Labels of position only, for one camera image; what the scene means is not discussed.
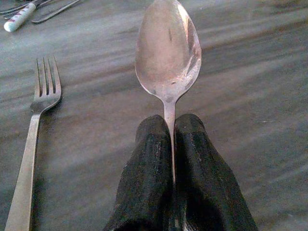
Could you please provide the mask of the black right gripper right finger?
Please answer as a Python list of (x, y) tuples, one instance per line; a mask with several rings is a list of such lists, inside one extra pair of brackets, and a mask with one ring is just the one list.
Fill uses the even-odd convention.
[(196, 231), (256, 231), (235, 175), (209, 139), (201, 119), (175, 124), (177, 175), (187, 198), (186, 220)]

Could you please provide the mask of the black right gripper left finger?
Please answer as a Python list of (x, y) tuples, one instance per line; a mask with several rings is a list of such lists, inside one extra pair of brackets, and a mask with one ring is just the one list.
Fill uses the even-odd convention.
[(117, 189), (106, 231), (163, 231), (172, 193), (171, 144), (160, 115), (144, 119)]

